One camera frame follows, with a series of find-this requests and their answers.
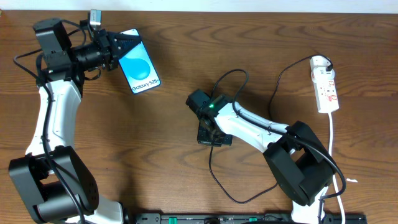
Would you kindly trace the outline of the blue Galaxy smartphone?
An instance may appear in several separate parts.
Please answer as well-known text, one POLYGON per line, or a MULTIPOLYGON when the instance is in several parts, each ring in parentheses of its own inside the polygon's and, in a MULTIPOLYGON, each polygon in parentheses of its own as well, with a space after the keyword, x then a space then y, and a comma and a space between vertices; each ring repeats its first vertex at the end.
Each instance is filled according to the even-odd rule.
POLYGON ((142 40, 119 60, 119 64, 133 94, 161 85, 161 80, 142 40))

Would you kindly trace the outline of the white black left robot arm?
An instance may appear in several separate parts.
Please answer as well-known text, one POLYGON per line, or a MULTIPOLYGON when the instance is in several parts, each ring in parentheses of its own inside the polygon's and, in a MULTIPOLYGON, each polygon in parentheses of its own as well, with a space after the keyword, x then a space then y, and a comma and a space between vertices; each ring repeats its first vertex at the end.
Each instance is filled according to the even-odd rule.
POLYGON ((131 223, 120 202, 99 194, 95 178, 74 149, 74 138, 85 73, 117 68, 141 38, 108 32, 91 20, 75 27, 91 42, 73 46, 60 18, 33 26, 40 44, 32 73, 40 111, 34 137, 25 155, 10 162, 9 176, 36 223, 131 223))

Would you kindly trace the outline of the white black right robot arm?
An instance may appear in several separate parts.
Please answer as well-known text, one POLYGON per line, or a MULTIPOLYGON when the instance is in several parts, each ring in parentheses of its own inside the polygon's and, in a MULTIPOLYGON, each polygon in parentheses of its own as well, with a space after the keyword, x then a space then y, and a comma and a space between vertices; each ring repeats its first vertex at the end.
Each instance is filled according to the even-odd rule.
POLYGON ((262 153, 277 185, 293 201, 293 221, 323 221, 326 191, 339 170, 307 124, 275 123, 246 110, 234 98, 212 98, 202 90, 191 93, 186 105, 199 120, 199 144, 229 146, 234 137, 248 143, 262 153))

